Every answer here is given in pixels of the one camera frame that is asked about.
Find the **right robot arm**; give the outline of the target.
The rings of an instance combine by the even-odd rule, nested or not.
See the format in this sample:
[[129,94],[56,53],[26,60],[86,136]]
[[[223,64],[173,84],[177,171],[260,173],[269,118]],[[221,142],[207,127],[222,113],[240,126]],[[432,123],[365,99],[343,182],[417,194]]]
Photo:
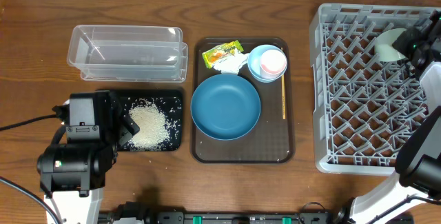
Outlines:
[[393,173],[340,210],[335,223],[387,223],[419,204],[440,204],[440,12],[429,28],[407,28],[391,44],[410,60],[428,117],[398,152]]

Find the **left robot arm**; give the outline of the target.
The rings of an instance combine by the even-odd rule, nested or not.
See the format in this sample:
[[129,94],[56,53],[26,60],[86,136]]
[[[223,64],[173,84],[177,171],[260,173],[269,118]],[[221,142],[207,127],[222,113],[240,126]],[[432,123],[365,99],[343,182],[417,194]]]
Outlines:
[[63,125],[37,161],[48,222],[97,223],[105,174],[140,129],[109,90],[71,94],[53,111]]

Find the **mint green bowl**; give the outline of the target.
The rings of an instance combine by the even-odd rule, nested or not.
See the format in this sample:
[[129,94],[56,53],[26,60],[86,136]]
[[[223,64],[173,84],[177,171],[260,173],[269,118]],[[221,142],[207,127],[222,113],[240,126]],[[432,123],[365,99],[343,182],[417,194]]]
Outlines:
[[380,34],[374,45],[375,53],[381,62],[395,62],[406,59],[406,56],[393,48],[392,44],[405,31],[405,28],[395,28]]

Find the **dark blue plate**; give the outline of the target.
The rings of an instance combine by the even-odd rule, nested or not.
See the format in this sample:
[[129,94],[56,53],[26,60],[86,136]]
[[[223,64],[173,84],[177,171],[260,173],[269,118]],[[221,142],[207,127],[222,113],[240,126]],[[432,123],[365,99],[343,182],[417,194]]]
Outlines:
[[255,87],[235,74],[217,74],[195,89],[190,103],[195,126],[210,138],[239,139],[256,126],[261,113]]

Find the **white rice pile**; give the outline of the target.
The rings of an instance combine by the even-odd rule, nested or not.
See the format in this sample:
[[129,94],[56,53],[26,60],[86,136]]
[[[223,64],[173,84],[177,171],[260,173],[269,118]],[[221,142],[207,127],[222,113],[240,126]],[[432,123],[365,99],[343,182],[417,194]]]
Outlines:
[[129,141],[131,152],[174,151],[181,144],[181,100],[176,97],[146,97],[132,102],[128,114],[140,127]]

